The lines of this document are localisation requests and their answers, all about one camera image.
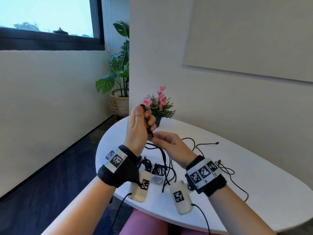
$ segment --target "whiteboard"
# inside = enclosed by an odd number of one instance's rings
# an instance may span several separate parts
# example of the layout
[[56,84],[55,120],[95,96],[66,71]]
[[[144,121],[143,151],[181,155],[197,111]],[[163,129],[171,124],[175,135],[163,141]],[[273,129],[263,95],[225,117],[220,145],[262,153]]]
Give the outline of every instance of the whiteboard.
[[313,82],[313,0],[195,0],[186,65]]

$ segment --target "hand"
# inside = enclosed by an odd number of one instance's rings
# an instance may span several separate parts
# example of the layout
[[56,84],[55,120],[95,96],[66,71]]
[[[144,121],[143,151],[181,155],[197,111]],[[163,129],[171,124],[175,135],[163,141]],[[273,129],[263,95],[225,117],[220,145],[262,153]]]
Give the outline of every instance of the hand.
[[124,145],[128,147],[137,157],[142,153],[147,140],[151,141],[151,135],[148,137],[147,128],[151,127],[154,131],[157,126],[155,117],[151,114],[150,106],[145,105],[146,112],[142,106],[135,106],[127,122],[126,139]]
[[165,150],[168,156],[184,169],[197,157],[175,133],[155,132],[152,142]]

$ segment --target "window frame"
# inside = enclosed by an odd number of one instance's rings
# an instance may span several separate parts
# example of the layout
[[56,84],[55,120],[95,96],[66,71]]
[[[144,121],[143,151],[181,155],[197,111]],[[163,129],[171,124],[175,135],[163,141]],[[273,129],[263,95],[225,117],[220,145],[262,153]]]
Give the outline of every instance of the window frame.
[[89,3],[93,38],[0,27],[0,50],[104,50],[101,0]]

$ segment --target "forearm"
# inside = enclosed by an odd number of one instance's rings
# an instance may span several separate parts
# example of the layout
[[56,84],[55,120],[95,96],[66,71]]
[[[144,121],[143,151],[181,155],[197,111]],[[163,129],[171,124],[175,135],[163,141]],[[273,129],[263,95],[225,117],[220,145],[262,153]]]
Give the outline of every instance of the forearm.
[[228,186],[209,197],[218,217],[231,235],[267,235],[274,231]]
[[115,189],[95,177],[42,234],[91,235]]

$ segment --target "floor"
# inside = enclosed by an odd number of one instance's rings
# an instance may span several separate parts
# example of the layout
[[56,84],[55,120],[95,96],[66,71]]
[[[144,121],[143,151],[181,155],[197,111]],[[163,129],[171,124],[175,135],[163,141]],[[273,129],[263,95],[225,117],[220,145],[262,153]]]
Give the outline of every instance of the floor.
[[[96,176],[95,155],[104,133],[117,121],[109,119],[49,166],[0,201],[0,235],[39,235]],[[94,235],[108,234],[120,200],[113,198]],[[132,212],[123,204],[110,235],[117,235]],[[280,235],[313,234],[313,220]]]

